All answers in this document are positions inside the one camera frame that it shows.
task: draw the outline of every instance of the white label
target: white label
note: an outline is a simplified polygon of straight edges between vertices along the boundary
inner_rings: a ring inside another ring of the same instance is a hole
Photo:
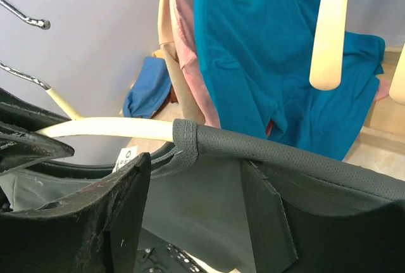
[[[113,172],[116,172],[124,165],[126,165],[129,161],[134,159],[138,154],[138,145],[132,146],[130,148],[123,148],[118,155],[118,158],[115,162],[115,166]]]

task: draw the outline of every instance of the blue garment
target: blue garment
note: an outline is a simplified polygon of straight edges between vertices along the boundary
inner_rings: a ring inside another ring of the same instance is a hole
[[[164,59],[146,57],[137,82],[125,98],[124,117],[151,118],[169,95],[170,88]]]
[[[346,33],[342,82],[309,84],[320,0],[194,0],[200,70],[223,129],[342,160],[378,89],[385,43]]]

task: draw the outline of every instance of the pink garment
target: pink garment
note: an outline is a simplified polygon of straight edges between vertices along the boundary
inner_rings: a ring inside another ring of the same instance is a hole
[[[375,95],[374,101],[378,101],[382,98],[388,96],[390,91],[391,82],[385,79],[380,79],[380,86],[378,87],[377,94]]]
[[[220,119],[201,75],[194,38],[194,0],[170,0],[170,17],[180,69],[206,125],[220,127]]]

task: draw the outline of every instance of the metal rod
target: metal rod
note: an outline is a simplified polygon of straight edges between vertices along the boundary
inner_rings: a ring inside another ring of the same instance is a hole
[[[39,27],[43,30],[48,30],[51,28],[51,22],[48,20],[36,20],[35,18],[30,18],[27,15],[24,15],[21,11],[15,8],[12,4],[7,2],[6,0],[0,0],[0,5],[6,8],[8,11],[12,12],[15,16],[19,19],[23,20],[25,23]]]
[[[17,77],[22,78],[24,80],[33,82],[33,83],[41,86],[46,91],[51,89],[51,86],[48,83],[46,83],[44,81],[41,81],[41,80],[31,76],[31,75],[27,75],[26,73],[23,73],[23,72],[15,69],[15,68],[9,67],[9,66],[7,66],[6,64],[4,64],[1,61],[0,61],[0,69],[3,69],[5,71],[7,71],[8,73],[10,73],[12,75],[16,75]]]

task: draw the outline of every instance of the gray wall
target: gray wall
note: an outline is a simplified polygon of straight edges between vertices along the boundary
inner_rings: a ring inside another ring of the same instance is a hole
[[[405,42],[405,0],[349,0],[346,29],[375,34],[387,46]]]
[[[158,0],[9,0],[51,21],[42,31],[0,8],[0,60],[50,83],[83,115],[118,116],[146,55],[158,49]],[[0,72],[0,86],[63,114],[38,86]],[[69,137],[77,163],[111,163],[128,139]]]

